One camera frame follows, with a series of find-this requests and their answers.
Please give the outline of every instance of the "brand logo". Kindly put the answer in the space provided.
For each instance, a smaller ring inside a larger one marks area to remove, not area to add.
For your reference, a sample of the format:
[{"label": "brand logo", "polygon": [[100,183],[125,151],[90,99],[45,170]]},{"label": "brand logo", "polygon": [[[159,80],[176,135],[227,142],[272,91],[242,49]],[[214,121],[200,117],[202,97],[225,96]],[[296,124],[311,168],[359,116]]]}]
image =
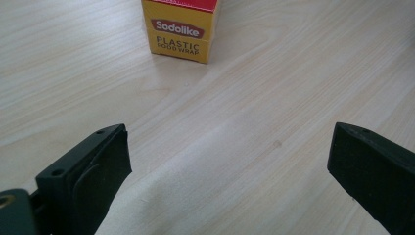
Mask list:
[{"label": "brand logo", "polygon": [[186,23],[172,22],[168,20],[152,20],[153,28],[157,31],[171,32],[181,36],[202,38],[204,30]]}]

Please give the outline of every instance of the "red box top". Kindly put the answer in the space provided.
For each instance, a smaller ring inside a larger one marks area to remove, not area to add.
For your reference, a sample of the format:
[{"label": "red box top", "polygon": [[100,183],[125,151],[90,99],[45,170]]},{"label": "red box top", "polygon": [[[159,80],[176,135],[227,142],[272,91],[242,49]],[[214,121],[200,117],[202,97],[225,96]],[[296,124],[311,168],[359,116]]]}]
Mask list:
[{"label": "red box top", "polygon": [[213,12],[216,8],[217,0],[152,0],[174,6],[196,9],[204,12]]}]

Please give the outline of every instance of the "wooden table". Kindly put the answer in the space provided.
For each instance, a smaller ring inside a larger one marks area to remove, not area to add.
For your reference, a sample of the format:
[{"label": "wooden table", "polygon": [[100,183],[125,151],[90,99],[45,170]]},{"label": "wooden table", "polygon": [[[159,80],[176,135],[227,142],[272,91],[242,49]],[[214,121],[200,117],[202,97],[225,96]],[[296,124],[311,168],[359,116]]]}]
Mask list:
[{"label": "wooden table", "polygon": [[97,234],[388,234],[326,168],[337,121],[415,151],[415,1],[224,0],[208,65],[139,0],[0,3],[0,191],[125,123]]}]

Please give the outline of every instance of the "yellow box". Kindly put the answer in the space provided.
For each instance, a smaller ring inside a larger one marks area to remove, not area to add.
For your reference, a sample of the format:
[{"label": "yellow box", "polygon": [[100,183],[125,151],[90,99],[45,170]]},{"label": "yellow box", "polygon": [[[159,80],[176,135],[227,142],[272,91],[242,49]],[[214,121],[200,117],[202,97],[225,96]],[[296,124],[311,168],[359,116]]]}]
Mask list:
[{"label": "yellow box", "polygon": [[218,0],[142,0],[150,50],[207,63]]}]

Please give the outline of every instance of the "black object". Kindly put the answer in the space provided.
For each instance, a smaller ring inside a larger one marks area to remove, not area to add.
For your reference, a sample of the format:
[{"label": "black object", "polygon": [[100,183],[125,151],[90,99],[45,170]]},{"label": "black object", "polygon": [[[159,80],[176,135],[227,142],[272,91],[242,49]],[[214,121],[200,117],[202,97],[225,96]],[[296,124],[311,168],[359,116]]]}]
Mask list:
[{"label": "black object", "polygon": [[365,128],[337,123],[328,169],[391,234],[415,234],[415,154]]},{"label": "black object", "polygon": [[125,125],[101,129],[39,173],[30,197],[0,193],[0,234],[94,234],[131,171]]}]

